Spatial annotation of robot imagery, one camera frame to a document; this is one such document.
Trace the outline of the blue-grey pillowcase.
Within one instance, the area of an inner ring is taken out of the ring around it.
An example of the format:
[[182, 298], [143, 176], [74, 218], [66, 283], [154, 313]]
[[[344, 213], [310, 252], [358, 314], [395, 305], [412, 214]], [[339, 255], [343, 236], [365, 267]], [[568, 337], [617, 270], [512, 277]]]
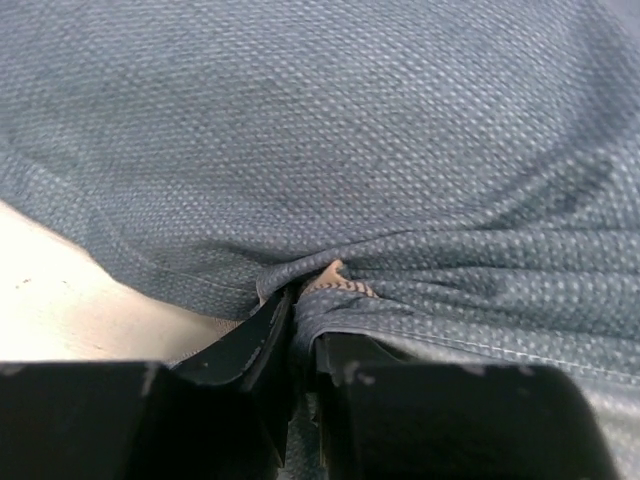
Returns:
[[242, 320], [583, 387], [639, 475], [635, 1], [5, 1], [1, 197]]

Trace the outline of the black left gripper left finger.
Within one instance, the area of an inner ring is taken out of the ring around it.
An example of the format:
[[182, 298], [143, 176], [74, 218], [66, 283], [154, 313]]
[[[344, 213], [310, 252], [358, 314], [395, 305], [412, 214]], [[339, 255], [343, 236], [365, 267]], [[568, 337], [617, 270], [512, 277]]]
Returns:
[[273, 479], [293, 389], [291, 294], [202, 351], [159, 361], [5, 362], [5, 479]]

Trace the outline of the blue striped pillowcase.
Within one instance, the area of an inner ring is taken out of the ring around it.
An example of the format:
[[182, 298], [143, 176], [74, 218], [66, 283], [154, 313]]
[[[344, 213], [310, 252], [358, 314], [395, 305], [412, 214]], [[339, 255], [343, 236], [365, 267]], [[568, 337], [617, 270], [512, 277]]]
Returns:
[[300, 295], [309, 295], [318, 290], [342, 290], [359, 293], [369, 298], [377, 298], [374, 290], [363, 282], [347, 279], [341, 274], [344, 263], [337, 259], [329, 264], [319, 275], [307, 281]]

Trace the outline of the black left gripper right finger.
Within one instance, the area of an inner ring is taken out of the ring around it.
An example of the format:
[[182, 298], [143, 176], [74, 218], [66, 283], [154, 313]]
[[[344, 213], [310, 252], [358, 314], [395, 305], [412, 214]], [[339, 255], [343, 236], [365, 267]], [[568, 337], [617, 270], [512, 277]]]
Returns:
[[314, 343], [332, 479], [615, 479], [595, 416], [561, 371], [423, 362], [362, 335]]

